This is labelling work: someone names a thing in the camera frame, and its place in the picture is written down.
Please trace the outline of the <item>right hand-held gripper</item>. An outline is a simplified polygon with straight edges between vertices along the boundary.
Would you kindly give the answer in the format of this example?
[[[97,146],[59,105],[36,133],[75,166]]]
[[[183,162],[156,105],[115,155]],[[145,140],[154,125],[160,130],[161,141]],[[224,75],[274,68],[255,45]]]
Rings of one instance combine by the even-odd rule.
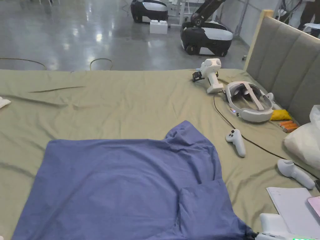
[[[260,214],[262,232],[245,229],[245,240],[319,240],[319,238],[297,235],[289,232],[287,225],[279,214]]]

